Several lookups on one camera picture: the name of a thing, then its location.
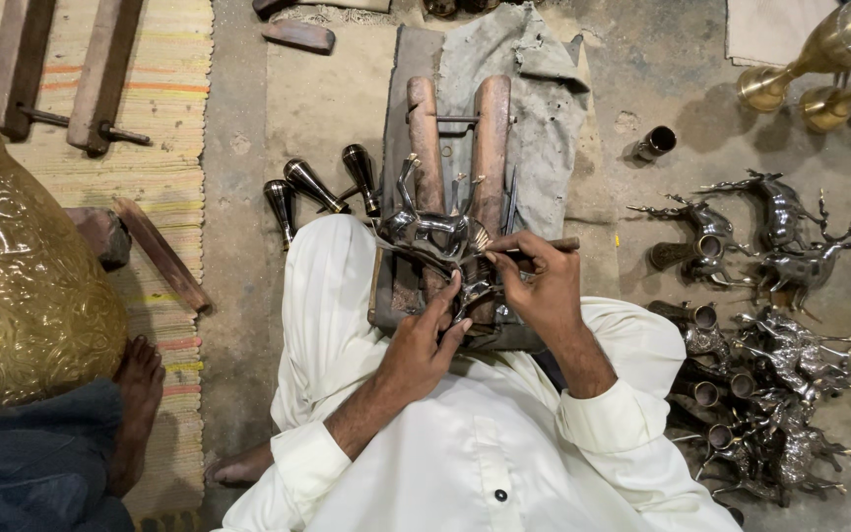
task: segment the woven mat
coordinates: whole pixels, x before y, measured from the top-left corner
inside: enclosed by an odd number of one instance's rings
[[[38,109],[71,114],[97,8],[96,0],[59,0]],[[110,206],[115,196],[136,200],[196,278],[202,276],[198,157],[213,18],[209,0],[144,2],[116,125],[149,135],[151,147],[114,143],[106,156],[89,159],[65,143],[65,130],[46,124],[8,146],[62,206]],[[146,334],[158,343],[167,369],[143,478],[124,503],[136,522],[183,510],[192,515],[203,490],[196,314],[136,244],[130,265],[111,281],[127,306],[131,336]]]

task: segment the engraved brass vase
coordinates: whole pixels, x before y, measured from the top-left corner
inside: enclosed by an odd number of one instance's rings
[[[126,341],[97,258],[0,137],[0,407],[112,376]]]

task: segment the brass goblet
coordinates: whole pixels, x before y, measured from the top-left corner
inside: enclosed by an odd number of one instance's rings
[[[836,8],[807,38],[793,63],[783,68],[753,66],[738,78],[738,98],[761,113],[783,105],[786,89],[808,72],[820,74],[851,70],[851,2]]]
[[[815,87],[800,97],[800,113],[810,129],[825,133],[845,124],[851,112],[851,89]]]

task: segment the wooden stick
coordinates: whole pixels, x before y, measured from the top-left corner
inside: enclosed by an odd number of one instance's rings
[[[439,149],[439,123],[436,121],[435,84],[422,76],[406,84],[409,111],[409,144],[422,165],[415,173],[416,208],[445,214],[445,187],[442,180],[442,153]],[[445,285],[436,272],[423,269],[425,301],[428,303]]]
[[[269,42],[283,44],[308,52],[329,56],[334,51],[337,36],[316,24],[290,19],[261,25],[261,35]]]
[[[149,259],[163,274],[166,282],[182,297],[196,312],[202,312],[212,306],[212,301],[196,283],[195,277],[183,264],[173,248],[149,221],[147,214],[133,199],[117,198],[113,200],[113,212],[124,221],[131,235],[136,238],[140,247],[147,252]]]
[[[484,181],[472,191],[470,214],[478,220],[491,239],[501,233],[501,206],[504,194],[504,163],[508,152],[508,125],[511,119],[511,78],[498,75],[481,81],[475,92],[475,111],[479,123],[475,127],[472,148],[472,179]],[[490,324],[494,319],[494,302],[474,308],[470,317],[477,324]]]
[[[100,128],[117,117],[142,7],[143,0],[98,4],[67,133],[68,144],[91,155],[106,153],[111,145]]]
[[[19,104],[35,107],[55,0],[6,0],[0,24],[0,133],[29,136],[31,120]]]

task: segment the metal deer sculpture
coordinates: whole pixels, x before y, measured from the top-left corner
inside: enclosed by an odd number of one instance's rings
[[[626,205],[626,208],[644,212],[661,219],[687,220],[694,227],[696,239],[705,235],[717,236],[725,249],[739,251],[748,257],[754,257],[756,255],[756,253],[747,249],[746,246],[738,244],[734,240],[734,225],[723,214],[708,206],[706,201],[692,202],[690,199],[684,199],[674,194],[665,194],[665,197],[682,203],[684,207],[657,209],[649,206],[637,207]],[[692,276],[695,278],[707,277],[715,284],[724,286],[750,286],[751,280],[749,278],[731,278],[724,268],[723,258],[724,253],[721,252],[715,258],[702,257],[692,260],[690,267]]]
[[[757,301],[761,291],[767,283],[774,281],[770,288],[771,296],[786,285],[795,286],[793,296],[790,298],[790,308],[798,310],[803,308],[803,303],[810,290],[821,286],[833,273],[836,265],[836,254],[840,249],[851,249],[851,242],[845,241],[851,236],[851,222],[849,230],[845,235],[835,237],[826,233],[829,223],[829,213],[825,211],[825,200],[820,190],[820,229],[825,242],[813,242],[812,247],[803,252],[773,251],[767,254],[760,263],[763,277],[757,285],[754,293],[754,302]]]
[[[759,173],[750,168],[747,173],[750,179],[703,187],[703,192],[752,190],[758,193],[767,201],[767,227],[763,238],[771,249],[788,250],[795,242],[800,249],[809,249],[800,233],[800,220],[809,218],[817,224],[821,221],[803,207],[796,190],[778,181],[783,174]]]

